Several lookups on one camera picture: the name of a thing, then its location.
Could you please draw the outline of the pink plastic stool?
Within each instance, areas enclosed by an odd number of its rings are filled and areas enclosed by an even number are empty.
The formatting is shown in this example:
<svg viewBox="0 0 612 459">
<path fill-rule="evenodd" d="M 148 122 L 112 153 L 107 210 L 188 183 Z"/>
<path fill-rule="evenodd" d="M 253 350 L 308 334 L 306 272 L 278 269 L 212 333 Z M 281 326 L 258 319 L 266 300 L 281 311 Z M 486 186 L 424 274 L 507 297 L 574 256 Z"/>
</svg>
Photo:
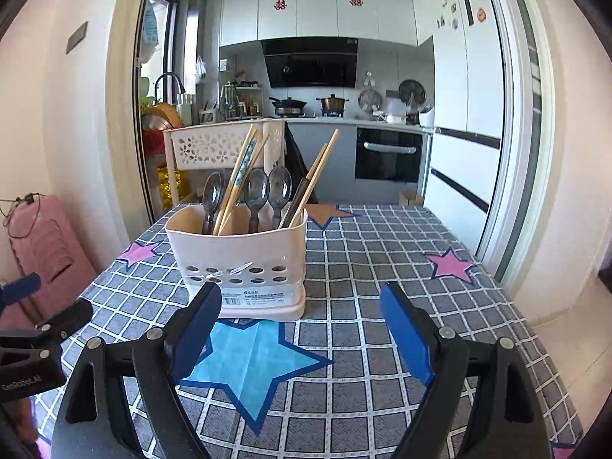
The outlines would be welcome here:
<svg viewBox="0 0 612 459">
<path fill-rule="evenodd" d="M 7 220 L 9 244 L 23 276 L 39 276 L 38 291 L 7 307 L 2 329 L 30 329 L 77 299 L 96 278 L 55 195 L 22 201 Z"/>
</svg>

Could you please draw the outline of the white rice cooker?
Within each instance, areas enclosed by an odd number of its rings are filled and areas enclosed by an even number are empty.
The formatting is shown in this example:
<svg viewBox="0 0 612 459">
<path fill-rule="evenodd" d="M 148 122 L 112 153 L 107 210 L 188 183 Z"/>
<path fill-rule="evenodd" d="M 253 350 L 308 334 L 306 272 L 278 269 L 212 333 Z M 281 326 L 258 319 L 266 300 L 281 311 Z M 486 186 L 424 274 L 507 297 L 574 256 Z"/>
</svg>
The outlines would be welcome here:
<svg viewBox="0 0 612 459">
<path fill-rule="evenodd" d="M 430 108 L 426 111 L 419 113 L 419 124 L 421 127 L 434 127 L 435 126 L 435 109 Z"/>
</svg>

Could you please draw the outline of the black kitchen faucet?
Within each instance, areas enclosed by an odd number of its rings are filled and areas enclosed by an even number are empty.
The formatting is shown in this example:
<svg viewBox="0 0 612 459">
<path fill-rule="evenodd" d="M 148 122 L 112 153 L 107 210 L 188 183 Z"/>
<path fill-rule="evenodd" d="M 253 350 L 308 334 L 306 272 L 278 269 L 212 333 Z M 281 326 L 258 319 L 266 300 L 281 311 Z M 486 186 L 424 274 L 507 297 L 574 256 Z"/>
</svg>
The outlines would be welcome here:
<svg viewBox="0 0 612 459">
<path fill-rule="evenodd" d="M 175 104 L 185 92 L 184 82 L 174 72 L 162 73 L 153 83 L 153 96 L 160 102 Z"/>
</svg>

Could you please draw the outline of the black built-in oven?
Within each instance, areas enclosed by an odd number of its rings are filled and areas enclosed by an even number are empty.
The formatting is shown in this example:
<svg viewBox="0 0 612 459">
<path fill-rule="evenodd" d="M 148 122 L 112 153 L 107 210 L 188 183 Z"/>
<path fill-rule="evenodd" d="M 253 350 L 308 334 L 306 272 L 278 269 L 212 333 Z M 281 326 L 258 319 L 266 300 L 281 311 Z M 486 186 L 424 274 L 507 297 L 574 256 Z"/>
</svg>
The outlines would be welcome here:
<svg viewBox="0 0 612 459">
<path fill-rule="evenodd" d="M 423 136 L 396 130 L 357 129 L 357 179 L 417 184 Z"/>
</svg>

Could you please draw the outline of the beige flower-cutout storage cart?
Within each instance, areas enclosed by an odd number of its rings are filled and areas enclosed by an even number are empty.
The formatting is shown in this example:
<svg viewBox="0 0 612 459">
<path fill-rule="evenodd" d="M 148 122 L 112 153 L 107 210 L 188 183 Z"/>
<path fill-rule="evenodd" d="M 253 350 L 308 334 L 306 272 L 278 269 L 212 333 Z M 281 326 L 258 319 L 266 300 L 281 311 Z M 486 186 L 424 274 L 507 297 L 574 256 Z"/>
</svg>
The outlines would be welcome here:
<svg viewBox="0 0 612 459">
<path fill-rule="evenodd" d="M 258 139 L 269 136 L 255 166 L 269 172 L 275 165 L 283 165 L 285 121 L 280 118 L 207 123 L 163 131 L 173 206 L 182 200 L 178 195 L 175 170 L 232 169 L 250 127 L 257 130 Z"/>
</svg>

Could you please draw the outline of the plain wooden chopstick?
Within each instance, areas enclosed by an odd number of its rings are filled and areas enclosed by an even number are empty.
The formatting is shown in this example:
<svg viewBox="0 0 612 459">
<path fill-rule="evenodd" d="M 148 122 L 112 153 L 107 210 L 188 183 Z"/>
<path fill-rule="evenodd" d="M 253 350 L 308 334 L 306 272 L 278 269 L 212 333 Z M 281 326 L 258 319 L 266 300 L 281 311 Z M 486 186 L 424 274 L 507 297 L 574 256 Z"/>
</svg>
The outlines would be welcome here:
<svg viewBox="0 0 612 459">
<path fill-rule="evenodd" d="M 324 169 L 325 169 L 325 167 L 326 167 L 326 165 L 327 165 L 328 159 L 329 159 L 329 157 L 331 156 L 331 153 L 332 153 L 333 148 L 334 148 L 334 146 L 335 146 L 335 144 L 336 144 L 336 142 L 337 142 L 337 140 L 338 140 L 338 138 L 339 138 L 339 135 L 340 135 L 340 129 L 336 129 L 336 130 L 334 130 L 334 132 L 333 132 L 333 134 L 332 134 L 332 136 L 331 136 L 331 138 L 330 138 L 329 142 L 327 143 L 327 144 L 328 144 L 328 148 L 327 148 L 327 150 L 326 150 L 326 152 L 325 152 L 324 156 L 322 157 L 322 162 L 320 162 L 320 163 L 319 163 L 319 166 L 317 167 L 317 169 L 316 169 L 316 171 L 315 171 L 315 173 L 314 173 L 314 177 L 313 177 L 313 178 L 312 178 L 312 180 L 311 180 L 311 184 L 310 184 L 310 187 L 309 187 L 309 198 L 308 198 L 308 201 L 309 201 L 310 196 L 311 196 L 311 194 L 313 193 L 313 191 L 314 191 L 314 189 L 315 189 L 315 187 L 316 187 L 316 185 L 317 185 L 317 182 L 318 182 L 318 181 L 319 181 L 319 179 L 321 178 L 322 171 L 324 171 Z M 303 212 L 304 212 L 304 209 L 305 209 L 305 207 L 306 207 L 306 205 L 307 205 L 308 201 L 307 201 L 307 202 L 306 202 L 306 204 L 303 206 Z"/>
</svg>

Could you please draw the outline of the bronze stock pot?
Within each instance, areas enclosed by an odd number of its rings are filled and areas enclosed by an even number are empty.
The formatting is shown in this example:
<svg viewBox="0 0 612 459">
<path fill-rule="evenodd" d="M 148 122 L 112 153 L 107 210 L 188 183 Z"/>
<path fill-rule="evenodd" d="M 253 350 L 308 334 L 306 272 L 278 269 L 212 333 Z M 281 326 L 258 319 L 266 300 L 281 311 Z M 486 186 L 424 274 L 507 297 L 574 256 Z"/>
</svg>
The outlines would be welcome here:
<svg viewBox="0 0 612 459">
<path fill-rule="evenodd" d="M 339 98 L 335 94 L 316 100 L 321 105 L 322 115 L 326 117 L 343 117 L 345 105 L 348 103 L 348 99 Z"/>
</svg>

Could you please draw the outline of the black range hood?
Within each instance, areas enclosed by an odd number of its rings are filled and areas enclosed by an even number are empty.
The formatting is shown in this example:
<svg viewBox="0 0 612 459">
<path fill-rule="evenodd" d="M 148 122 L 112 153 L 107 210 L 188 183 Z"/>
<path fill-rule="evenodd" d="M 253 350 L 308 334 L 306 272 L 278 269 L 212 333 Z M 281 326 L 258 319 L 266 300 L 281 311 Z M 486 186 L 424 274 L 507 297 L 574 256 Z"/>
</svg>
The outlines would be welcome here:
<svg viewBox="0 0 612 459">
<path fill-rule="evenodd" d="M 308 36 L 260 41 L 272 88 L 354 88 L 357 38 Z"/>
</svg>

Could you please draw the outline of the red dish basin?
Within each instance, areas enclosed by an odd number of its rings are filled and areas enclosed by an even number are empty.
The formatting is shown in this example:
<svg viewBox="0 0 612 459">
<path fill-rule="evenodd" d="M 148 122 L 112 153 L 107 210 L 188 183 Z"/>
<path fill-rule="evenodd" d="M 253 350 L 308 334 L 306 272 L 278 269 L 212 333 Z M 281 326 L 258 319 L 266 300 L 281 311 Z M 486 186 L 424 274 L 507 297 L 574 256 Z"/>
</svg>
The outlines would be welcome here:
<svg viewBox="0 0 612 459">
<path fill-rule="evenodd" d="M 142 146 L 146 156 L 163 155 L 165 153 L 163 130 L 143 130 Z"/>
</svg>

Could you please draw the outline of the black wok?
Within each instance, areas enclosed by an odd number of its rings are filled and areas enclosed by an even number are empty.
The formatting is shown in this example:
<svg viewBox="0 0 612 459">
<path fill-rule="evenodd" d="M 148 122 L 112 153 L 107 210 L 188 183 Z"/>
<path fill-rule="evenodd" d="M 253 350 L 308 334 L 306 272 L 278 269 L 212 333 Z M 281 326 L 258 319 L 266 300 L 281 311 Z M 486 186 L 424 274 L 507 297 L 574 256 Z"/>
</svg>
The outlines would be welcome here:
<svg viewBox="0 0 612 459">
<path fill-rule="evenodd" d="M 279 117 L 302 117 L 306 103 L 293 98 L 270 98 L 274 113 Z"/>
</svg>

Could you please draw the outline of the grey checked star tablecloth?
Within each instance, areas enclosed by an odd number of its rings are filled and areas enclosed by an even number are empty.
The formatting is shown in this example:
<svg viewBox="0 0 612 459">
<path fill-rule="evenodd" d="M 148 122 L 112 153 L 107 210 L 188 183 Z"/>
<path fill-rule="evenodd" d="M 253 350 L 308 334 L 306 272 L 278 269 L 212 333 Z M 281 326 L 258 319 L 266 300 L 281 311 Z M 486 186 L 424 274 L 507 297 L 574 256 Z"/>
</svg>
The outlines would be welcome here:
<svg viewBox="0 0 612 459">
<path fill-rule="evenodd" d="M 137 239 L 157 244 L 153 257 L 128 267 L 115 260 L 87 289 L 92 322 L 62 344 L 70 376 L 88 339 L 137 339 L 162 326 L 187 304 L 164 230 L 178 211 L 167 212 Z M 416 307 L 438 326 L 484 343 L 508 338 L 521 350 L 554 446 L 573 446 L 583 435 L 577 411 L 549 353 L 519 309 L 480 265 L 471 283 L 434 278 L 424 255 L 450 247 L 460 261 L 467 249 L 429 210 L 391 205 L 343 205 L 347 218 L 324 229 L 307 225 L 305 313 L 280 334 L 290 344 L 333 364 L 279 381 L 257 435 L 224 392 L 180 386 L 179 399 L 214 458 L 387 458 L 398 444 L 424 386 L 410 375 L 384 326 L 380 287 L 397 281 Z"/>
</svg>

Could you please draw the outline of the white refrigerator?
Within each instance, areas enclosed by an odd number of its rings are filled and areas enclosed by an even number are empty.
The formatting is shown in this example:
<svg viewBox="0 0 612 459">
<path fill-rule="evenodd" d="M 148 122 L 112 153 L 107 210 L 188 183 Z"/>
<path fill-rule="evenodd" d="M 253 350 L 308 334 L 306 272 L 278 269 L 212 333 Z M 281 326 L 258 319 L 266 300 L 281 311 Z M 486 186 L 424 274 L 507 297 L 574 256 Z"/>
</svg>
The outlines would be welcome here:
<svg viewBox="0 0 612 459">
<path fill-rule="evenodd" d="M 424 204 L 475 254 L 501 158 L 505 92 L 499 26 L 492 0 L 427 4 L 435 23 L 435 99 Z"/>
</svg>

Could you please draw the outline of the white upper cabinets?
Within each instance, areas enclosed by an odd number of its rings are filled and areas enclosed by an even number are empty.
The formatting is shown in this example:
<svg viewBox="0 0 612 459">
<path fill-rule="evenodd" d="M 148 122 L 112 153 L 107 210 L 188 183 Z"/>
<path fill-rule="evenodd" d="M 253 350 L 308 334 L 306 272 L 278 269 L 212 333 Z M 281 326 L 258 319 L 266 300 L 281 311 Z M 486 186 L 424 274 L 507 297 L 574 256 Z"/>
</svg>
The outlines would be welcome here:
<svg viewBox="0 0 612 459">
<path fill-rule="evenodd" d="M 418 47 L 431 37 L 426 0 L 222 0 L 220 45 L 349 37 Z"/>
</svg>

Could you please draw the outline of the blue patterned wooden chopstick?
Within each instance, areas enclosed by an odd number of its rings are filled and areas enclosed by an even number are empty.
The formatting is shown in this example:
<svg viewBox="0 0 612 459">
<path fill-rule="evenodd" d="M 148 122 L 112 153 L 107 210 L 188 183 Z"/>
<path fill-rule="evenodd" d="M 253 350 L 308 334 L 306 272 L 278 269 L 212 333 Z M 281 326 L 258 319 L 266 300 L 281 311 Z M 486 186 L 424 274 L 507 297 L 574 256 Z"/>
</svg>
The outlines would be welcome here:
<svg viewBox="0 0 612 459">
<path fill-rule="evenodd" d="M 257 133 L 256 127 L 253 124 L 249 127 L 247 131 L 246 137 L 244 139 L 241 150 L 239 151 L 238 159 L 234 164 L 232 172 L 230 174 L 228 184 L 225 189 L 224 196 L 221 201 L 220 210 L 218 212 L 218 216 L 215 222 L 213 234 L 217 235 L 222 228 L 223 222 L 225 220 L 226 209 L 230 202 L 230 197 L 236 188 L 236 184 L 239 182 L 239 177 L 243 174 L 248 166 L 249 156 L 252 155 L 253 149 L 256 145 L 255 136 Z"/>
</svg>

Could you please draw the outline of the beige plastic utensil holder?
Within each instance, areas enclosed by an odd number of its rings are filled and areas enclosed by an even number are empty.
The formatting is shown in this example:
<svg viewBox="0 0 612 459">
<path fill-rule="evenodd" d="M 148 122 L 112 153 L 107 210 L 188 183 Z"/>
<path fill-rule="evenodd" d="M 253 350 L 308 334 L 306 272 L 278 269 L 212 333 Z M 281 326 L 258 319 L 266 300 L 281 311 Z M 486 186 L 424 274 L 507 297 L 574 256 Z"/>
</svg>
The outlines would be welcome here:
<svg viewBox="0 0 612 459">
<path fill-rule="evenodd" d="M 202 232 L 200 205 L 175 207 L 165 224 L 182 279 L 194 297 L 204 283 L 222 293 L 222 318 L 295 321 L 305 312 L 308 213 L 296 226 L 272 229 L 272 209 L 259 214 L 259 231 L 248 231 L 249 209 L 236 206 L 219 235 Z"/>
</svg>

